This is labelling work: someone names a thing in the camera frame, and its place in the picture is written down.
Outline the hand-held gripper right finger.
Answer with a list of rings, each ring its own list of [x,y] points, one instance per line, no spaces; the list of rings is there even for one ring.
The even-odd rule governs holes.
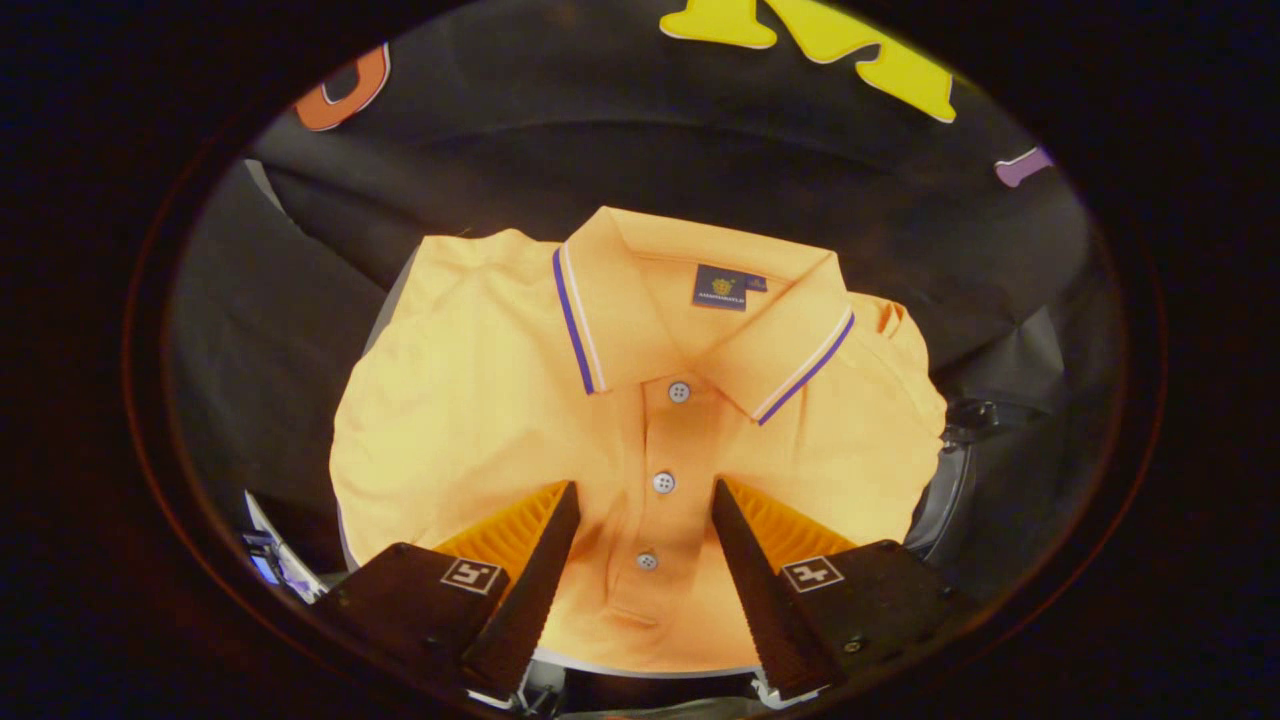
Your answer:
[[[721,477],[712,521],[762,665],[762,700],[864,691],[938,652],[977,602],[896,541],[856,544]]]

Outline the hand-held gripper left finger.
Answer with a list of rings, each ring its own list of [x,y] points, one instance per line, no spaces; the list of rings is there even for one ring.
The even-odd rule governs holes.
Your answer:
[[[580,521],[562,480],[433,548],[394,543],[316,603],[380,669],[434,696],[516,703]]]

